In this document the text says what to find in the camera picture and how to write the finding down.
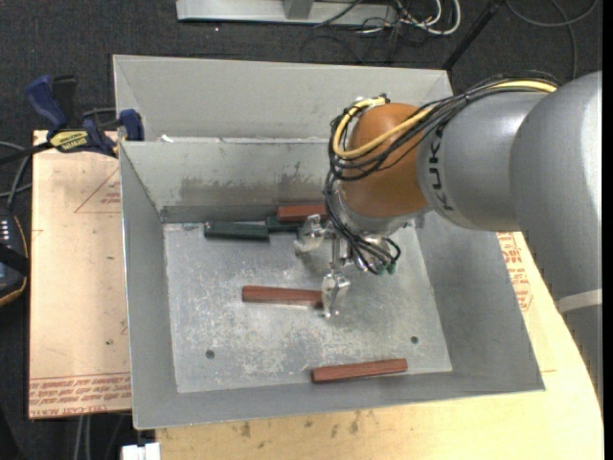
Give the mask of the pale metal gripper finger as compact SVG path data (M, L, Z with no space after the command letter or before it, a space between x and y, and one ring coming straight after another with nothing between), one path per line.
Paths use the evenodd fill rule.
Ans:
M334 314L337 315L340 311L341 304L344 302L346 295L351 289L351 281L344 274L335 275L335 296L334 296Z
M336 277L333 273L329 273L323 278L321 291L323 315L326 318L330 318L332 316L333 304L336 298Z

